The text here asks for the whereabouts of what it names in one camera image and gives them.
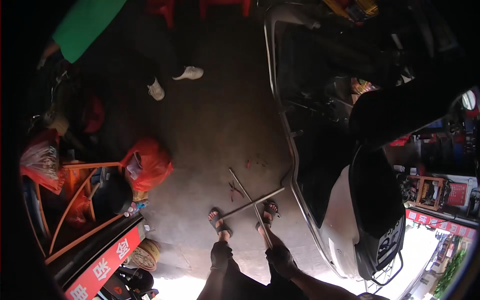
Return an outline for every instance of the white sneaker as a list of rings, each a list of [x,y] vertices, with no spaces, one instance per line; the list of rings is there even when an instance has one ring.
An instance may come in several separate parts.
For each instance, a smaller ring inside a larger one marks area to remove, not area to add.
[[[148,87],[148,94],[153,97],[156,101],[160,101],[165,97],[165,91],[158,83],[158,80],[155,77],[155,81],[152,85],[147,85]]]
[[[193,66],[185,67],[185,71],[179,77],[172,77],[173,80],[180,80],[180,79],[199,79],[204,75],[204,70],[202,68],[196,68]]]

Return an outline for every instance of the green plant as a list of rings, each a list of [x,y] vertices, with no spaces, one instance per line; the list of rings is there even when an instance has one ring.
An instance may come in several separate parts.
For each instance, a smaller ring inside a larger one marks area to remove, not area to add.
[[[445,272],[438,281],[437,287],[435,288],[434,297],[439,299],[446,289],[450,286],[455,273],[462,263],[463,257],[465,255],[465,250],[459,251],[455,253],[455,255],[450,259],[447,264],[447,268],[445,268]]]

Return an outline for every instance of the red-handled pliers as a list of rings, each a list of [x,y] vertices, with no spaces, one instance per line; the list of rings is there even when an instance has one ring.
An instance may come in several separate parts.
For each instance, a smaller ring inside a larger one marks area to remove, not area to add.
[[[243,193],[235,188],[235,182],[234,181],[232,181],[232,183],[229,182],[228,185],[230,186],[230,201],[231,202],[233,202],[233,193],[234,192],[237,192],[242,198],[245,198]]]

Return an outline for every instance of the red stool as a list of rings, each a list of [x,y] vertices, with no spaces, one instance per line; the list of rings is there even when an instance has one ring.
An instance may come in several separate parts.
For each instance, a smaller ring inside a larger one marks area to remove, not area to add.
[[[148,14],[162,14],[168,28],[173,28],[173,10],[175,0],[148,0],[146,11]]]
[[[241,4],[242,15],[248,17],[248,10],[250,8],[250,0],[200,0],[200,17],[202,20],[206,19],[208,5],[226,5],[226,4]]]

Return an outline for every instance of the red banner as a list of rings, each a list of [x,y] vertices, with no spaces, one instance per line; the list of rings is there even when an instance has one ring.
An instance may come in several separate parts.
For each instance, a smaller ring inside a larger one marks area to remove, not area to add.
[[[140,244],[137,227],[112,245],[102,256],[91,264],[68,288],[65,296],[70,300],[91,300],[119,265]]]
[[[434,216],[429,216],[427,214],[415,212],[409,209],[406,209],[405,211],[406,211],[407,218],[417,223],[425,224],[430,227],[443,229],[455,235],[469,238],[469,239],[472,239],[475,236],[475,233],[476,233],[475,229],[468,228],[468,227],[455,224],[449,221],[445,221],[443,219],[439,219]]]

